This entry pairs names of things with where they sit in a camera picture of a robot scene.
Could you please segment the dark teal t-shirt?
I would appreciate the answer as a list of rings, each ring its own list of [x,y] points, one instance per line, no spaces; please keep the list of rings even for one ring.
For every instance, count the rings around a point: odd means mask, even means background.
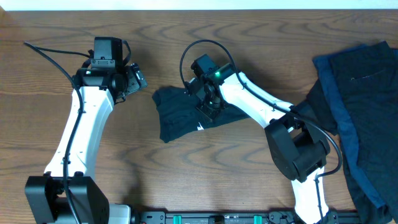
[[[249,117],[239,108],[229,106],[212,121],[196,108],[199,103],[197,97],[186,94],[184,88],[174,86],[156,90],[152,99],[159,114],[160,139],[165,143],[190,132],[215,128]]]

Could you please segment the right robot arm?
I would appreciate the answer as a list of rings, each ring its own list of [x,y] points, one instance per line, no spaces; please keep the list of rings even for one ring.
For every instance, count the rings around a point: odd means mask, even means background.
[[[191,65],[195,78],[188,90],[199,99],[197,110],[216,121],[228,109],[242,110],[265,131],[272,160],[292,183],[295,213],[304,223],[327,223],[329,208],[323,191],[327,137],[312,126],[310,105],[282,101],[250,81],[232,64],[218,66],[204,54]]]

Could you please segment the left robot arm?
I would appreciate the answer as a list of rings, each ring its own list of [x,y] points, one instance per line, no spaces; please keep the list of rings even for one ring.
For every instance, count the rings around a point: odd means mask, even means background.
[[[24,192],[36,223],[140,223],[130,205],[110,203],[95,182],[103,129],[115,105],[147,86],[138,64],[124,55],[129,44],[115,37],[95,37],[87,60],[69,75],[48,49],[29,46],[66,76],[72,105],[62,138],[40,176],[30,176]]]

